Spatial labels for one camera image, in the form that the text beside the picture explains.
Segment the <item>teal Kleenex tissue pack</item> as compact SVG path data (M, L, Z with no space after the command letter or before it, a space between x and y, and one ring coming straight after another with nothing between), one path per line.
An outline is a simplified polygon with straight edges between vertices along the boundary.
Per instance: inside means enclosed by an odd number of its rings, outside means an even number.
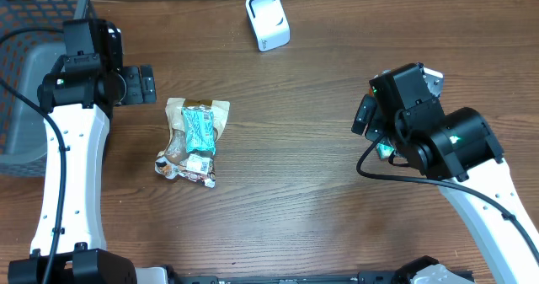
M378 154L379 159L388 159L391 154L393 153L394 148L391 145L386 145L383 143L378 143L376 145L376 152Z

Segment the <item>teal snack bar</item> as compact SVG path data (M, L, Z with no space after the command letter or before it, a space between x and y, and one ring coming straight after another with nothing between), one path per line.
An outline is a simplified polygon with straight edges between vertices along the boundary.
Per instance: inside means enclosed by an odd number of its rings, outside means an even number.
M186 152L216 153L214 134L214 115L211 110L202 107L183 107L185 125Z

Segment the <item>brown snack pouch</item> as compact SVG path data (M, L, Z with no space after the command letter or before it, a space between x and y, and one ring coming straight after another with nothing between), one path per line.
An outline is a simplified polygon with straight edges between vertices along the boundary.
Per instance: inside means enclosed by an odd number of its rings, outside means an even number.
M169 142L155 161L155 171L198 185L216 185L216 143L224 132L231 104L222 100L170 98L165 113Z

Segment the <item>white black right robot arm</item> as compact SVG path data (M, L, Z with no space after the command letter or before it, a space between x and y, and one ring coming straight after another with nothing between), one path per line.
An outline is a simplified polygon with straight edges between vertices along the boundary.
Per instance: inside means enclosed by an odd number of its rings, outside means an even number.
M498 283L538 281L538 231L526 212L494 131L476 110L445 114L440 95L444 76L424 64L409 63L370 80L360 102L353 133L371 145L389 147L385 159L418 177L373 174L366 178L438 187L472 235Z

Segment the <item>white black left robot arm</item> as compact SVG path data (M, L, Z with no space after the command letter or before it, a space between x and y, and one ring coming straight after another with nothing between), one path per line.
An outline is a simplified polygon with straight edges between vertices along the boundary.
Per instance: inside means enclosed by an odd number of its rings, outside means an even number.
M8 266L11 283L135 283L136 268L107 251L101 180L113 109L157 100L152 67L123 64L121 33L104 19L64 22L65 54L31 102L45 122L46 168L40 221L29 258Z

